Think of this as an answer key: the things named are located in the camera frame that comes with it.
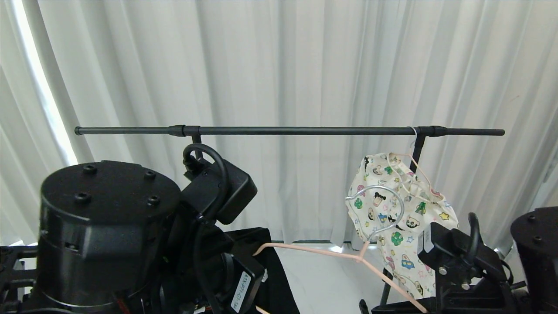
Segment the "clothing rack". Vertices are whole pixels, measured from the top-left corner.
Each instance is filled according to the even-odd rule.
[[[180,137],[191,137],[192,142],[201,143],[202,135],[416,135],[413,159],[418,163],[422,147],[427,137],[445,135],[503,136],[501,129],[454,129],[443,126],[417,127],[214,127],[174,125],[168,127],[80,127],[74,130],[77,135],[89,134],[167,134]],[[417,166],[411,163],[412,172]],[[392,274],[384,268],[383,274],[393,279]],[[380,305],[386,305],[391,287],[384,285]]]

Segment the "white floor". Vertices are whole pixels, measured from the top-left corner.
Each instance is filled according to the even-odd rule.
[[[343,253],[359,253],[348,245],[343,248],[333,244],[298,245]],[[360,299],[366,300],[370,309],[379,304],[383,282],[366,266],[349,259],[289,249],[276,250],[302,314],[360,314]],[[365,258],[380,271],[383,269],[382,258],[375,246],[369,247]],[[403,298],[397,292],[392,291],[389,294],[388,303],[401,301]]]

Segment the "yellow star print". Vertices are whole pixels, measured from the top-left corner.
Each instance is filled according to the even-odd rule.
[[[450,215],[448,215],[448,213],[441,213],[438,216],[440,216],[440,218],[442,218],[442,220],[450,220]]]

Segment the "cartoon print garment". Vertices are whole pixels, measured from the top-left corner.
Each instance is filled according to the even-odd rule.
[[[369,185],[383,185],[397,191],[405,204],[405,213],[396,227],[380,233],[378,247],[384,264],[394,278],[415,299],[434,296],[435,274],[417,256],[419,234],[431,222],[448,229],[457,228],[455,212],[445,197],[430,190],[395,154],[364,157],[349,189],[354,195]],[[401,210],[398,199],[382,189],[370,189],[357,199],[347,201],[347,210],[359,237],[369,235],[393,223]]]

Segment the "black horizontal bar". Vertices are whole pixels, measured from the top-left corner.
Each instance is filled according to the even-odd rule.
[[[442,126],[418,127],[219,127],[185,126],[169,127],[76,127],[77,135],[87,134],[169,134],[174,136],[195,135],[489,135],[502,136],[499,129],[449,129]]]

